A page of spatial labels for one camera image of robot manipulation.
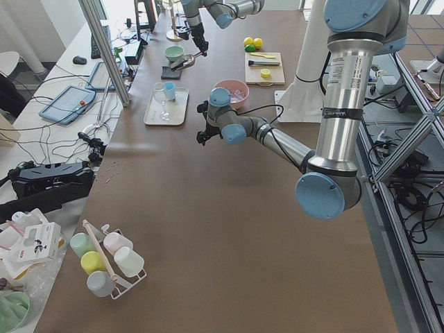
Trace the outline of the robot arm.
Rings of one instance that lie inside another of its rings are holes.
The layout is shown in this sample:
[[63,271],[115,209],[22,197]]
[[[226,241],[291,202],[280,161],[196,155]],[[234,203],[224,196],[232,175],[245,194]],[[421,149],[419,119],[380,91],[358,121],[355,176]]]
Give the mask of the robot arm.
[[408,1],[326,1],[320,41],[330,52],[330,70],[315,149],[310,149],[261,117],[237,114],[230,93],[215,88],[198,106],[206,129],[204,144],[219,135],[231,145],[252,137],[288,160],[301,172],[296,199],[305,213],[333,219],[355,206],[361,196],[352,160],[361,123],[368,76],[374,56],[404,47],[409,19]]
[[205,30],[200,17],[201,8],[208,11],[219,28],[225,29],[235,19],[259,13],[264,7],[265,1],[182,0],[180,3],[185,14],[185,25],[178,29],[179,37],[188,40],[191,36],[200,54],[206,56],[209,43],[204,38]]

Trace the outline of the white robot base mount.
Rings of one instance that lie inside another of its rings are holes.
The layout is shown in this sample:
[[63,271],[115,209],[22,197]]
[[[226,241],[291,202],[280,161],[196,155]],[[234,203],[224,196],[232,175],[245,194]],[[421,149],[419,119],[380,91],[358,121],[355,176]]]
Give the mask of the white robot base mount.
[[324,94],[320,82],[327,63],[329,35],[324,6],[322,0],[313,4],[293,82],[286,90],[275,92],[275,102],[284,107],[279,122],[321,121]]

